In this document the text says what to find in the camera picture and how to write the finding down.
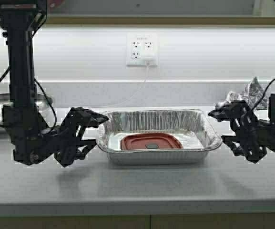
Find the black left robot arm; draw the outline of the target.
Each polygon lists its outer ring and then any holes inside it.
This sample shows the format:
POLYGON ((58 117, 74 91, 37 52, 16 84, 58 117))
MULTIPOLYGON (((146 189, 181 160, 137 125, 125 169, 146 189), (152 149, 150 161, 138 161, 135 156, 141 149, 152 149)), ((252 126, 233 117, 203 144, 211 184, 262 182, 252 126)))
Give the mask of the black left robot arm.
POLYGON ((46 22, 45 0, 0 0, 0 27, 6 38, 10 76, 10 103, 2 107, 2 123, 14 145, 13 158, 39 164, 50 156, 71 165, 95 147, 107 149, 103 139, 84 140, 87 128, 98 128, 108 117, 82 107, 71 108, 61 125, 49 126, 36 105, 38 82, 34 75, 33 36, 46 22))

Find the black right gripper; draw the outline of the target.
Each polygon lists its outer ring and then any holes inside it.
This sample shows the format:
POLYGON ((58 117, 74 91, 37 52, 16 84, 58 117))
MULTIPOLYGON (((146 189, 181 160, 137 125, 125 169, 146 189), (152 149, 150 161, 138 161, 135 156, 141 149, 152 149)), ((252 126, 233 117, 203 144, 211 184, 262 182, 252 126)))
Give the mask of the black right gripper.
POLYGON ((264 129, 270 122, 259 120, 245 101, 221 104, 208 115, 218 122, 230 122, 235 136, 224 135, 222 139, 235 156, 243 156, 254 164, 266 156, 264 129))

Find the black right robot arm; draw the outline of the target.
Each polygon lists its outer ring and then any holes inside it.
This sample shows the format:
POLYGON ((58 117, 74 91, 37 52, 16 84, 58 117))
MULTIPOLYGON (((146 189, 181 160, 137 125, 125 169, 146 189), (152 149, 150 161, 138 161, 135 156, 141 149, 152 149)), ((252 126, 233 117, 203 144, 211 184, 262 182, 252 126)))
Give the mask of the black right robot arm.
POLYGON ((267 121, 256 117, 255 108, 244 100, 233 101, 209 114, 219 122, 230 123, 234 135, 221 136, 223 143, 235 156, 244 156, 252 163, 265 157, 267 149, 275 152, 275 93, 269 96, 267 121))

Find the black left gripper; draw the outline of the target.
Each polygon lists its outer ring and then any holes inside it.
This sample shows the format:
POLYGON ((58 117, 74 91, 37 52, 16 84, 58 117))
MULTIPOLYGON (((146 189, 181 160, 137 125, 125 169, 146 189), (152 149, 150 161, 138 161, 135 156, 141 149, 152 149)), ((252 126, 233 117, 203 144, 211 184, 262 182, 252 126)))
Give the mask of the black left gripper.
POLYGON ((96 140, 83 140, 87 128, 98 128, 109 118, 103 114, 82 107, 71 108, 62 124, 41 146, 41 158, 50 155, 63 167, 67 167, 77 159, 84 160, 86 155, 96 146, 96 140))

